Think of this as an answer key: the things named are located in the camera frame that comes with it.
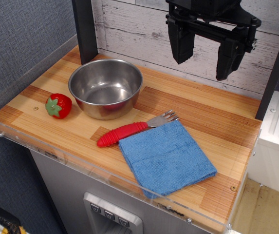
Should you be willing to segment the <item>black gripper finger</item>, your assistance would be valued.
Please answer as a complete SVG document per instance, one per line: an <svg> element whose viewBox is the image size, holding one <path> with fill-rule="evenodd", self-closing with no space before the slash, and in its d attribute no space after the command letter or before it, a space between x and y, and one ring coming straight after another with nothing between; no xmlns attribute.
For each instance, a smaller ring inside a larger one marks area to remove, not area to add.
<svg viewBox="0 0 279 234"><path fill-rule="evenodd" d="M181 64L193 56L195 34L190 32L187 23L172 16L167 19L167 25L173 58Z"/></svg>
<svg viewBox="0 0 279 234"><path fill-rule="evenodd" d="M226 80L232 72L237 71L244 54L243 43L233 39L222 41L218 50L216 79L218 81Z"/></svg>

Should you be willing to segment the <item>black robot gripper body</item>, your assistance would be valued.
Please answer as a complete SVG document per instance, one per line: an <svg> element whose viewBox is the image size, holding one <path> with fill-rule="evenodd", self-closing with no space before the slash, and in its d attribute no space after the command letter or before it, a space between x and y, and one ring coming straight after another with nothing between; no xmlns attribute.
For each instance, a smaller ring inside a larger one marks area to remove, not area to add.
<svg viewBox="0 0 279 234"><path fill-rule="evenodd" d="M176 22L188 24L193 30L209 35L211 40L218 34L227 33L225 29L209 24L218 21L235 25L233 35L240 29L244 31L241 41L246 52L256 48L255 34L261 20L245 11L240 0L167 0L166 3L169 4L169 16Z"/></svg>

